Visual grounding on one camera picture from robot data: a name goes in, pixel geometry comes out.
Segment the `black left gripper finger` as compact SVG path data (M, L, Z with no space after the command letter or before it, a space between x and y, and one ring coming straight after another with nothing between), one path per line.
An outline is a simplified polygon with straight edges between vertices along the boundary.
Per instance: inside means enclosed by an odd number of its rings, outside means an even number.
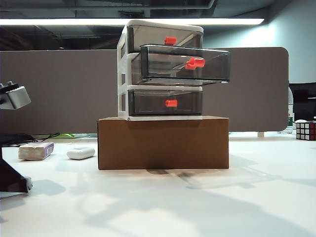
M30 177L21 175L2 157L0 148L0 191L11 193L28 193L33 187Z

